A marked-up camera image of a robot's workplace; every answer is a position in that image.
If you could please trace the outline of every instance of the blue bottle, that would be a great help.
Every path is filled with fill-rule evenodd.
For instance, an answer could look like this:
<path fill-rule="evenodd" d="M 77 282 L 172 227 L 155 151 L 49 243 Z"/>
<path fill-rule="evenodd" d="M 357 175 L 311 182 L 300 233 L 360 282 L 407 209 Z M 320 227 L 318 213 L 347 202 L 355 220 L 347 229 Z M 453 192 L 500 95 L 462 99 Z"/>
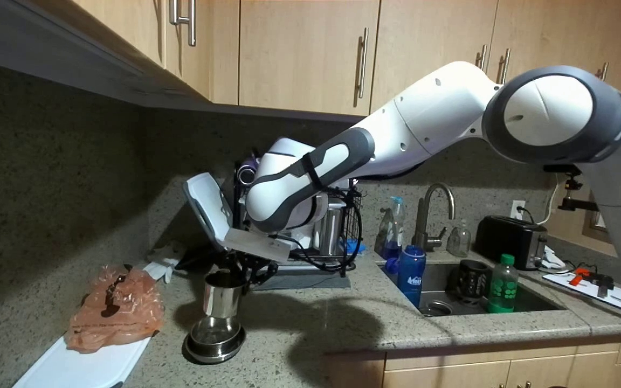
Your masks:
<path fill-rule="evenodd" d="M 424 271 L 424 250 L 419 246 L 407 246 L 400 250 L 397 287 L 418 308 L 419 287 Z"/>

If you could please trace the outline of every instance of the cabinet handle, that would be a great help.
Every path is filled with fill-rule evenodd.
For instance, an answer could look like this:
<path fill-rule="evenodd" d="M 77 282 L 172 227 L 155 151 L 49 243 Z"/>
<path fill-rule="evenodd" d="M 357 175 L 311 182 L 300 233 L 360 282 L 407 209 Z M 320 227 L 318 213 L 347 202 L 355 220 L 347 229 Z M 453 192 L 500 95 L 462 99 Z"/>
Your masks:
<path fill-rule="evenodd" d="M 608 78 L 608 62 L 604 62 L 596 72 L 595 78 L 606 80 Z"/>
<path fill-rule="evenodd" d="M 480 50 L 477 51 L 477 67 L 483 68 L 483 60 L 485 60 L 485 46 L 480 46 Z"/>
<path fill-rule="evenodd" d="M 508 50 L 505 50 L 505 54 L 500 56 L 500 62 L 498 62 L 498 78 L 496 78 L 498 85 L 505 82 L 506 64 L 508 64 Z"/>
<path fill-rule="evenodd" d="M 181 0 L 170 0 L 170 18 L 172 25 L 187 24 L 187 46 L 195 48 L 195 0 L 187 0 L 187 18 L 181 18 Z"/>
<path fill-rule="evenodd" d="M 357 99 L 361 99 L 361 78 L 364 78 L 364 67 L 366 67 L 366 39 L 369 39 L 369 29 L 361 29 L 361 34 L 357 36 L 357 51 L 355 51 L 353 107 L 357 105 Z"/>

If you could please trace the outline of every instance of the sink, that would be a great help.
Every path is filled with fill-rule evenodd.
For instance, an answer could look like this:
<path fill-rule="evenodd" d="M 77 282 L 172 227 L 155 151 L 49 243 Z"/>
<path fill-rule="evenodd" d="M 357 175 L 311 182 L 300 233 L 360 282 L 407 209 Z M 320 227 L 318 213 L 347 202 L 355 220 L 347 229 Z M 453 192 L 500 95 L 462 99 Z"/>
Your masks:
<path fill-rule="evenodd" d="M 423 278 L 419 307 L 418 310 L 426 316 L 443 314 L 487 314 L 485 300 L 462 300 L 445 294 L 445 275 L 457 268 L 457 262 L 429 262 Z M 545 295 L 519 284 L 514 312 L 532 310 L 565 310 Z"/>

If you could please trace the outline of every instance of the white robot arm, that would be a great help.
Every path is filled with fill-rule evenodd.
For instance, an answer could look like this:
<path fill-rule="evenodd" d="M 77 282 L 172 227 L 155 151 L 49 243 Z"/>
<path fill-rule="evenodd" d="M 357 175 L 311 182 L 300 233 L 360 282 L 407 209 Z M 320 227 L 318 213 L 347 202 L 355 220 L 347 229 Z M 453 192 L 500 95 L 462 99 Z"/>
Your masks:
<path fill-rule="evenodd" d="M 245 212 L 260 230 L 303 227 L 324 213 L 330 186 L 404 173 L 470 136 L 514 162 L 575 164 L 621 257 L 621 92 L 575 67 L 535 68 L 498 86 L 473 64 L 450 62 L 316 148 L 273 145 Z"/>

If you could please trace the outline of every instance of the metal cup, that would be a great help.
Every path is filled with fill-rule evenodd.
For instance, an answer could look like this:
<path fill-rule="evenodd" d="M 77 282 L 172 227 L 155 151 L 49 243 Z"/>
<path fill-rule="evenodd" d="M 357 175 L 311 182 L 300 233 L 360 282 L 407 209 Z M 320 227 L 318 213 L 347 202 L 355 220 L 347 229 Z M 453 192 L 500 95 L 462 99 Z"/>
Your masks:
<path fill-rule="evenodd" d="M 203 310 L 208 316 L 235 319 L 244 281 L 224 271 L 205 275 Z"/>

